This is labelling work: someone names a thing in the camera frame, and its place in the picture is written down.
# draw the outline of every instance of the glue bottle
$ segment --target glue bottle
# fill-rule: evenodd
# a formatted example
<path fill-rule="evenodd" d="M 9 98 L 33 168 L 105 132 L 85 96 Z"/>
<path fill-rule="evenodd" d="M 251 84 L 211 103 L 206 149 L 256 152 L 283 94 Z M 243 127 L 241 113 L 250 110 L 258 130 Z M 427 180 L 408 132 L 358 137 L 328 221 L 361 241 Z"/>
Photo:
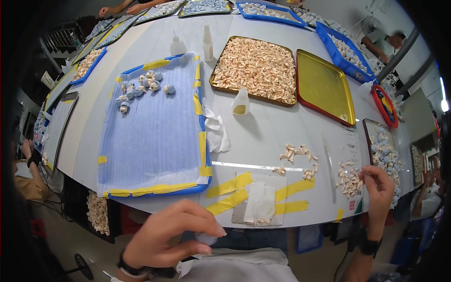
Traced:
<path fill-rule="evenodd" d="M 170 45 L 170 54 L 171 56 L 180 55 L 186 53 L 186 46 L 183 41 L 180 41 L 179 37 L 175 34 L 172 38 L 172 44 Z"/>
<path fill-rule="evenodd" d="M 206 62 L 213 59 L 213 41 L 209 25 L 203 26 L 203 57 Z"/>
<path fill-rule="evenodd" d="M 232 102 L 232 113 L 234 115 L 245 115 L 249 112 L 251 101 L 249 101 L 248 91 L 241 88 Z"/>

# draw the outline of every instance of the gold metal tray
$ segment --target gold metal tray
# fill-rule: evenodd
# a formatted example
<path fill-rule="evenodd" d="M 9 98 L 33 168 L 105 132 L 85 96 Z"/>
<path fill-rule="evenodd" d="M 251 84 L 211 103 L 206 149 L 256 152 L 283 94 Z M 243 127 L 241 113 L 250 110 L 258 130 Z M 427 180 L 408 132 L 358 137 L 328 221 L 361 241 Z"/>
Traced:
<path fill-rule="evenodd" d="M 221 55 L 219 56 L 218 61 L 216 62 L 215 68 L 213 69 L 213 72 L 212 72 L 212 74 L 210 75 L 210 79 L 209 79 L 208 81 L 210 82 L 210 85 L 212 86 L 212 88 L 215 89 L 215 90 L 220 90 L 220 91 L 224 91 L 224 92 L 228 92 L 228 93 L 238 94 L 238 91 L 237 91 L 237 90 L 231 90 L 231 89 L 221 88 L 221 87 L 217 87 L 217 86 L 214 86 L 214 85 L 213 85 L 213 78 L 214 78 L 214 76 L 215 76 L 215 70 L 216 70 L 216 67 L 218 66 L 219 60 L 220 60 L 220 58 L 222 57 L 222 54 L 224 53 L 224 50 L 226 49 L 227 44 L 229 44 L 229 41 L 231 41 L 232 39 L 235 39 L 235 38 L 249 38 L 249 39 L 253 39 L 253 40 L 257 40 L 257 41 L 263 41 L 263 40 L 258 40 L 258 39 L 250 38 L 250 37 L 231 36 L 231 37 L 229 38 L 229 40 L 227 40 L 227 43 L 225 44 L 224 49 L 222 49 Z M 279 45 L 279 44 L 272 43 L 272 42 L 269 42 L 269 43 L 274 44 L 274 45 L 277 45 L 277 46 L 280 46 L 280 47 L 284 48 L 285 50 L 289 51 L 290 54 L 291 54 L 291 57 L 293 58 L 293 61 L 295 61 L 295 58 L 294 58 L 294 56 L 293 56 L 293 52 L 292 52 L 289 48 L 287 48 L 287 47 L 285 47 L 285 46 L 282 46 L 282 45 Z M 297 76 L 297 73 L 298 73 L 298 70 L 297 70 L 297 68 L 295 68 L 295 76 Z M 296 77 L 294 77 L 294 79 L 295 79 L 295 83 L 296 83 L 296 89 L 298 89 L 299 86 L 298 86 Z M 266 102 L 270 102 L 270 103 L 274 103 L 274 104 L 277 104 L 277 105 L 285 106 L 285 107 L 291 107 L 291 106 L 293 106 L 294 104 L 296 104 L 296 102 L 297 102 L 296 95 L 295 95 L 295 99 L 296 99 L 296 100 L 293 102 L 293 104 L 288 104 L 288 103 L 284 103 L 284 102 L 272 100 L 272 99 L 270 99 L 270 98 L 261 97 L 261 96 L 256 96 L 256 95 L 252 95 L 252 94 L 249 95 L 249 97 L 250 97 L 250 98 L 255 98 L 255 99 L 258 99 L 258 100 L 262 100 L 262 101 L 266 101 Z"/>
<path fill-rule="evenodd" d="M 297 50 L 296 59 L 300 103 L 346 126 L 354 126 L 354 105 L 343 71 L 304 50 Z"/>

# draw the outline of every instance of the white tissue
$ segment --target white tissue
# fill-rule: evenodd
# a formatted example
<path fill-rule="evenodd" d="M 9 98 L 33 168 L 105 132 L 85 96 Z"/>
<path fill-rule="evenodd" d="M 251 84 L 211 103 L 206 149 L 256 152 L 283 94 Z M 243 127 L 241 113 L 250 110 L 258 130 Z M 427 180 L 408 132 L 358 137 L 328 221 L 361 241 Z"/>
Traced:
<path fill-rule="evenodd" d="M 202 103 L 206 105 L 207 100 L 202 98 Z M 215 113 L 207 106 L 204 107 L 203 112 L 207 118 L 205 120 L 205 131 L 207 132 L 209 151 L 216 153 L 230 151 L 229 137 L 221 116 L 216 117 Z"/>

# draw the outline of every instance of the brown metal tray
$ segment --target brown metal tray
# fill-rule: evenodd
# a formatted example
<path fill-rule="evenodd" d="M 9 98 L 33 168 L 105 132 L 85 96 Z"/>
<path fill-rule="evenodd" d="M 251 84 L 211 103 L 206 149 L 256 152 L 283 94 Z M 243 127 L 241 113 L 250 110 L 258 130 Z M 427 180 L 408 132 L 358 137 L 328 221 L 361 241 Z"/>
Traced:
<path fill-rule="evenodd" d="M 237 90 L 231 90 L 231 89 L 221 88 L 221 87 L 217 87 L 217 86 L 214 86 L 214 85 L 213 85 L 213 78 L 214 78 L 214 76 L 215 76 L 215 70 L 216 70 L 216 67 L 218 66 L 219 60 L 220 60 L 220 58 L 222 57 L 222 54 L 224 53 L 224 50 L 226 49 L 227 44 L 229 44 L 229 42 L 230 42 L 232 39 L 235 39 L 235 38 L 249 38 L 249 39 L 253 39 L 253 40 L 257 40 L 257 41 L 264 41 L 264 40 L 259 40 L 259 39 L 250 38 L 250 37 L 243 37 L 243 36 L 231 36 L 231 37 L 229 38 L 229 40 L 227 40 L 227 43 L 225 44 L 224 49 L 222 49 L 221 55 L 219 55 L 218 61 L 216 62 L 216 65 L 215 65 L 215 67 L 214 67 L 214 69 L 213 69 L 213 71 L 212 71 L 212 74 L 210 75 L 210 79 L 209 79 L 208 81 L 209 81 L 209 83 L 210 83 L 210 85 L 211 85 L 211 87 L 212 87 L 213 89 L 219 90 L 219 91 L 228 92 L 228 93 L 233 93 L 233 94 L 236 95 L 236 94 L 238 94 L 238 91 L 237 91 Z M 296 102 L 298 101 L 298 100 L 297 100 L 297 95 L 296 95 L 296 93 L 297 93 L 297 88 L 298 88 L 298 80 L 296 79 L 296 77 L 298 76 L 298 69 L 296 68 L 296 61 L 295 61 L 295 58 L 294 58 L 294 56 L 293 56 L 293 52 L 292 52 L 289 48 L 287 48 L 287 47 L 285 47 L 285 46 L 282 46 L 282 45 L 279 45 L 279 44 L 275 44 L 275 43 L 272 43 L 272 42 L 268 42 L 268 43 L 271 43 L 271 44 L 274 44 L 274 45 L 277 45 L 277 46 L 280 46 L 280 47 L 284 48 L 285 50 L 287 50 L 287 51 L 290 52 L 291 57 L 293 58 L 293 62 L 294 62 L 294 64 L 295 64 L 295 75 L 294 75 L 293 78 L 295 79 L 295 84 L 296 84 L 296 90 L 295 90 L 295 99 L 296 99 L 296 100 L 294 101 L 293 104 L 288 104 L 288 103 L 284 103 L 284 102 L 272 100 L 272 99 L 270 99 L 270 98 L 261 97 L 261 96 L 256 96 L 256 95 L 253 95 L 253 94 L 249 95 L 249 97 L 254 98 L 254 99 L 258 99 L 258 100 L 262 100 L 262 101 L 266 101 L 266 102 L 270 102 L 270 103 L 274 103 L 274 104 L 277 104 L 277 105 L 280 105 L 280 106 L 291 107 L 291 106 L 293 106 L 294 104 L 296 104 Z"/>

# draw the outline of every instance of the table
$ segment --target table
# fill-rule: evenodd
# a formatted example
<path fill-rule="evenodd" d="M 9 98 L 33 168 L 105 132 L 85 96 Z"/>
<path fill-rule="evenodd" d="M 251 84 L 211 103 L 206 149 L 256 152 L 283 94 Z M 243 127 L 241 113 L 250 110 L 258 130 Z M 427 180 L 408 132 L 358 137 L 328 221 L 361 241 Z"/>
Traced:
<path fill-rule="evenodd" d="M 203 25 L 210 26 L 213 53 L 215 59 L 203 61 L 202 34 Z M 318 155 L 318 174 L 315 188 L 295 193 L 287 201 L 307 200 L 308 210 L 285 215 L 284 224 L 277 227 L 295 227 L 336 219 L 337 210 L 344 209 L 343 217 L 352 216 L 354 211 L 348 209 L 348 200 L 337 191 L 337 201 L 332 202 L 331 184 L 326 156 L 322 147 L 322 134 L 328 140 L 332 159 L 341 158 L 346 161 L 339 147 L 345 146 L 343 134 L 345 128 L 338 122 L 306 108 L 299 103 L 290 108 L 272 105 L 267 102 L 251 99 L 250 113 L 235 116 L 231 113 L 234 95 L 214 91 L 208 78 L 216 64 L 228 38 L 233 35 L 252 37 L 290 48 L 293 53 L 303 49 L 331 62 L 324 45 L 315 32 L 295 28 L 278 23 L 251 21 L 241 15 L 209 15 L 202 17 L 177 18 L 171 16 L 131 27 L 117 42 L 108 46 L 108 52 L 93 70 L 90 78 L 71 91 L 79 92 L 79 101 L 67 125 L 61 145 L 58 169 L 74 178 L 86 187 L 97 190 L 97 156 L 101 129 L 105 117 L 105 105 L 108 101 L 114 79 L 121 72 L 146 62 L 170 56 L 170 44 L 175 31 L 189 51 L 201 56 L 202 96 L 207 99 L 207 106 L 220 115 L 228 133 L 231 150 L 225 153 L 210 153 L 213 169 L 213 181 L 210 187 L 235 177 L 236 173 L 275 175 L 269 169 L 258 169 L 253 166 L 280 166 L 279 154 L 284 152 L 285 144 L 298 147 L 305 144 L 314 155 Z M 372 98 L 362 99 L 356 95 L 360 85 L 351 77 L 347 77 L 352 93 L 356 118 L 358 140 L 362 165 L 369 165 L 369 153 L 364 136 L 362 120 L 372 119 L 385 124 Z M 392 130 L 397 150 L 403 162 L 400 172 L 401 194 L 413 188 L 413 168 L 411 167 L 410 144 L 407 129 L 400 123 L 398 129 Z M 286 167 L 312 168 L 307 158 L 296 157 L 295 163 L 285 161 Z M 288 184 L 302 180 L 301 171 L 287 171 Z M 117 201 L 149 213 L 155 213 L 169 204 L 188 198 L 206 207 L 217 199 L 207 199 L 205 192 L 187 196 L 157 198 L 124 198 Z M 363 211 L 368 210 L 368 195 L 364 192 Z M 225 227 L 254 228 L 231 223 L 232 209 L 216 216 L 218 222 Z"/>

